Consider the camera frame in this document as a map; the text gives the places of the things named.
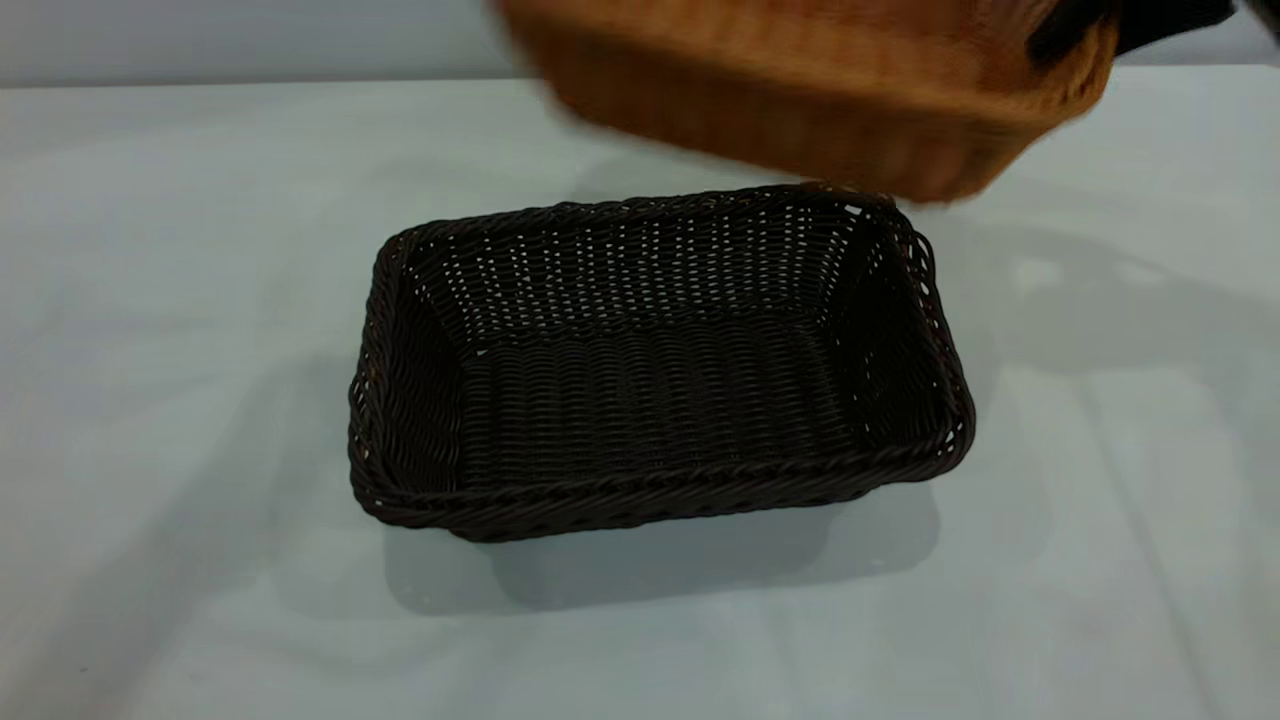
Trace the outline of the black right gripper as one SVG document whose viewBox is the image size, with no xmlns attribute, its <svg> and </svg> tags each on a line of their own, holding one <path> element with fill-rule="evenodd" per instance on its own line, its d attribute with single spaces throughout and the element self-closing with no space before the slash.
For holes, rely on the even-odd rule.
<svg viewBox="0 0 1280 720">
<path fill-rule="evenodd" d="M 1052 1 L 1027 40 L 1033 67 L 1051 67 L 1069 54 L 1085 32 L 1105 19 L 1111 1 Z M 1220 26 L 1236 13 L 1229 0 L 1117 1 L 1116 56 L 1166 38 Z"/>
</svg>

